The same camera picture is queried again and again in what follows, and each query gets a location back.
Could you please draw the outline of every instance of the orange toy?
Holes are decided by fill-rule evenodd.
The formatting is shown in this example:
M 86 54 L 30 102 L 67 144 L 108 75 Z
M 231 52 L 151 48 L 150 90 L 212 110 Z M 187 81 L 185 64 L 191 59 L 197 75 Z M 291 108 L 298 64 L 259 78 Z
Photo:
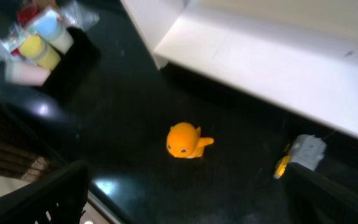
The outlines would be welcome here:
M 201 127 L 195 129 L 193 125 L 182 122 L 171 127 L 167 149 L 174 157 L 192 159 L 201 157 L 205 146 L 213 142 L 213 138 L 201 138 Z

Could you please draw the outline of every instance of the toy head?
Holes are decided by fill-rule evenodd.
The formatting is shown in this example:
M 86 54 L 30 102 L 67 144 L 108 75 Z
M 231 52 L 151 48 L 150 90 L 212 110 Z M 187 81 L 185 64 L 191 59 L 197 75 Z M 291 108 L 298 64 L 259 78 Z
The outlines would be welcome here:
M 177 158 L 190 156 L 196 149 L 199 135 L 193 125 L 178 123 L 171 127 L 167 137 L 167 150 Z

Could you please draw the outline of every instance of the white shelf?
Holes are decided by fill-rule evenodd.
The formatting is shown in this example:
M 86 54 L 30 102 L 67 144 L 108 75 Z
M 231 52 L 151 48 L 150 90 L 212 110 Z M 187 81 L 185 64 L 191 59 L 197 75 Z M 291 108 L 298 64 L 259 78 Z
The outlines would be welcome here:
M 154 54 L 358 138 L 358 43 L 188 7 Z

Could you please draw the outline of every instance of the yellow cup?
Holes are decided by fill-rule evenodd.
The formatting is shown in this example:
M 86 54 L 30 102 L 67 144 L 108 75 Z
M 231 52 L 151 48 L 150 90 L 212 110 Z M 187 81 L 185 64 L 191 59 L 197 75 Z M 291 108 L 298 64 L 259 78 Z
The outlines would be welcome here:
M 19 52 L 49 70 L 60 62 L 59 54 L 37 35 L 28 37 L 19 47 Z

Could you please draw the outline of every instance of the glossy black surface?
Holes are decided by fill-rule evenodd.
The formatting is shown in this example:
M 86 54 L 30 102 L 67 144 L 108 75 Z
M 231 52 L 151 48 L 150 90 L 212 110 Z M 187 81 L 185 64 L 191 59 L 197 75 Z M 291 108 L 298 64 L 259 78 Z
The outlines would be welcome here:
M 123 11 L 95 10 L 100 21 L 87 35 L 100 64 L 72 83 L 70 99 L 6 84 L 0 64 L 0 108 L 60 159 L 88 161 L 94 188 L 122 219 L 288 223 L 272 174 L 285 145 L 304 133 L 328 144 L 318 172 L 358 192 L 357 140 L 174 65 L 160 72 Z M 215 138 L 201 159 L 165 150 L 169 127 L 181 121 Z

